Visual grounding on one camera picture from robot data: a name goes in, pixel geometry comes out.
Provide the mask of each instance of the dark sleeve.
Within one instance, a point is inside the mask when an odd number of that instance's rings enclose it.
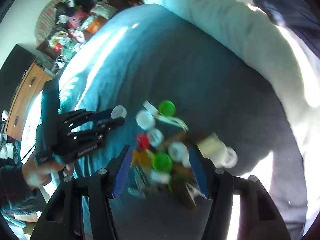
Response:
[[[0,210],[7,211],[35,199],[37,191],[31,191],[22,176],[21,166],[0,168]]]

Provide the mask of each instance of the dark blue cloth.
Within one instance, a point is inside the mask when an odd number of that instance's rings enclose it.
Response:
[[[290,28],[320,58],[320,23],[304,0],[253,0],[270,20]]]

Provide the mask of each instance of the drawer handle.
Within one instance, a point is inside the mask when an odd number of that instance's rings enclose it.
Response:
[[[17,124],[18,124],[18,120],[19,120],[19,117],[17,116],[17,117],[16,117],[16,120],[14,121],[14,125],[13,125],[13,127],[16,127],[16,126],[17,126]]]
[[[31,82],[29,84],[29,87],[32,87],[33,83],[36,81],[36,77],[33,77],[33,79],[31,79]]]

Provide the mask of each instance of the wooden cabinet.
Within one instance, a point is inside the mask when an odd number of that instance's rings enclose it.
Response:
[[[21,141],[28,112],[33,101],[41,92],[44,83],[48,80],[52,80],[52,77],[35,63],[29,67],[11,102],[4,133]]]

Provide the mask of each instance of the white blanket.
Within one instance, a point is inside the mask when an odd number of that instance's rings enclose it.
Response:
[[[304,160],[308,212],[305,232],[320,210],[320,87],[292,33],[273,25],[252,0],[146,0],[191,22],[233,51],[273,86]]]

